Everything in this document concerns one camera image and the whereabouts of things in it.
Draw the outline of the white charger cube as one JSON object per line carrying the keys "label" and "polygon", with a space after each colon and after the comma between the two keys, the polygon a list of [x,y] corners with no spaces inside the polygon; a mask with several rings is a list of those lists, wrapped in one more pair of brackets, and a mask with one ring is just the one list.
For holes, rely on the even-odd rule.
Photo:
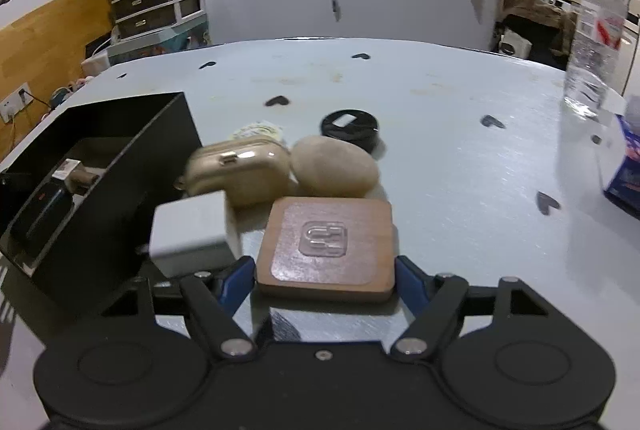
{"label": "white charger cube", "polygon": [[167,278],[228,268],[242,257],[235,215],[223,190],[155,209],[149,256]]}

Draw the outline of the square wooden coaster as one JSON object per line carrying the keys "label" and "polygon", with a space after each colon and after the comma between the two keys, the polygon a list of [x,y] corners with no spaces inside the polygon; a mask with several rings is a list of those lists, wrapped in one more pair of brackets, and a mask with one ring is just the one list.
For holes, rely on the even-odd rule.
{"label": "square wooden coaster", "polygon": [[384,302],[395,285],[395,257],[388,202],[285,197],[272,205],[256,282],[282,298]]}

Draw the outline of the beige earbuds case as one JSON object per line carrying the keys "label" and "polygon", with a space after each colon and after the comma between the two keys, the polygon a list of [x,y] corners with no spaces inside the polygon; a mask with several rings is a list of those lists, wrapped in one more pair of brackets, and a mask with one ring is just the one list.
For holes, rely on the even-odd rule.
{"label": "beige earbuds case", "polygon": [[186,162],[182,185],[189,196],[226,193],[234,208],[273,202],[288,192],[290,153],[267,135],[207,145]]}

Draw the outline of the beige oval stone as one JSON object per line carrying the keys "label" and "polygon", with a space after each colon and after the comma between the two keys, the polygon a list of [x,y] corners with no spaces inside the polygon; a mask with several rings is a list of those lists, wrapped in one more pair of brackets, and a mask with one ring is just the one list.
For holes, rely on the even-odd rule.
{"label": "beige oval stone", "polygon": [[306,136],[291,148],[299,187],[314,196],[363,197],[378,186],[380,170],[362,148],[335,138]]}

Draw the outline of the black round jar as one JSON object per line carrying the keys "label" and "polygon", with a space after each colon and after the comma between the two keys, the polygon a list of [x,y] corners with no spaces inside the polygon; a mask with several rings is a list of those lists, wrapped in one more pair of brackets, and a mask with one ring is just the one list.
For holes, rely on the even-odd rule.
{"label": "black round jar", "polygon": [[378,120],[360,109],[339,109],[320,122],[320,132],[327,138],[354,144],[372,154],[380,140]]}

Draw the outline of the black box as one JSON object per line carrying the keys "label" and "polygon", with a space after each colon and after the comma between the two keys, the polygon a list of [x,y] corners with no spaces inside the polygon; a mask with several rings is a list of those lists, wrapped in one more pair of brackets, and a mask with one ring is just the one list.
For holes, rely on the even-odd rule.
{"label": "black box", "polygon": [[200,146],[181,92],[65,109],[1,173],[2,256],[64,310],[94,309],[138,274]]}

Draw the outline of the black device in box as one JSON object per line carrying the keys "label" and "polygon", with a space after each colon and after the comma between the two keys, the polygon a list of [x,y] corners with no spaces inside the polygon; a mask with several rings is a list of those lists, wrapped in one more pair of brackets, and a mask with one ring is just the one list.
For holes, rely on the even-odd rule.
{"label": "black device in box", "polygon": [[34,266],[43,247],[73,207],[73,194],[64,184],[44,183],[11,228],[15,251],[28,266]]}

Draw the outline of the blue white tissue box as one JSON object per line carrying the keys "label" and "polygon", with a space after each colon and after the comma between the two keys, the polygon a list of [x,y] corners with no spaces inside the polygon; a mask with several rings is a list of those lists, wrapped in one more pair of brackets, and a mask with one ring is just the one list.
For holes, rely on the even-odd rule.
{"label": "blue white tissue box", "polygon": [[602,121],[597,150],[602,190],[620,208],[639,215],[639,98],[632,96],[623,115],[609,114]]}

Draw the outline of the clear plastic water bottle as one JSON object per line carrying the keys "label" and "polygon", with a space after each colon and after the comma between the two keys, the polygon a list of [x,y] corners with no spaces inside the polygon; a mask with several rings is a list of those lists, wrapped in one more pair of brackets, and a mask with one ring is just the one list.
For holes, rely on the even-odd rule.
{"label": "clear plastic water bottle", "polygon": [[614,76],[626,16],[624,0],[580,2],[563,92],[565,105],[578,116],[598,116]]}

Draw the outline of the white wall socket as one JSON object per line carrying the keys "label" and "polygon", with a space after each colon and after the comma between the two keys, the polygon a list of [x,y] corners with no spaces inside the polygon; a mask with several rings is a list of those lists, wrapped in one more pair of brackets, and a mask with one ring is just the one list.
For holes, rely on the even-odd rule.
{"label": "white wall socket", "polygon": [[14,117],[27,107],[34,99],[30,95],[30,87],[27,82],[21,84],[11,94],[0,101],[0,115],[5,124],[11,122]]}

